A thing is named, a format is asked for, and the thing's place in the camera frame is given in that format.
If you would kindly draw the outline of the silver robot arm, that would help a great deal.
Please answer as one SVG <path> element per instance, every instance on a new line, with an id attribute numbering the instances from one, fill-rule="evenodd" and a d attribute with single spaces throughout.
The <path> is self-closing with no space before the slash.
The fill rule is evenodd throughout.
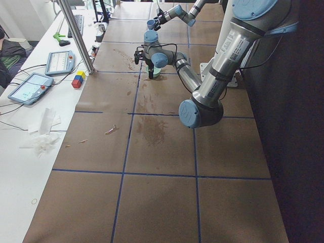
<path id="1" fill-rule="evenodd" d="M 176 5 L 168 11 L 159 10 L 147 22 L 144 43 L 135 53 L 135 62 L 148 65 L 149 78 L 155 68 L 171 65 L 175 68 L 191 97 L 179 106 L 179 118 L 189 128 L 211 126 L 223 116 L 220 96 L 253 43 L 266 36 L 282 35 L 297 28 L 299 1 L 229 1 L 214 57 L 202 75 L 197 75 L 179 51 L 165 50 L 158 41 L 160 27 L 174 18 L 192 26 L 205 1 L 196 1 L 189 12 Z"/>
<path id="2" fill-rule="evenodd" d="M 196 22 L 197 15 L 200 13 L 206 2 L 207 1 L 205 0 L 197 0 L 189 12 L 186 12 L 180 5 L 175 5 L 167 11 L 163 11 L 158 7 L 156 10 L 157 16 L 153 18 L 154 24 L 150 29 L 159 30 L 163 24 L 176 17 L 186 23 L 189 27 L 192 27 Z"/>

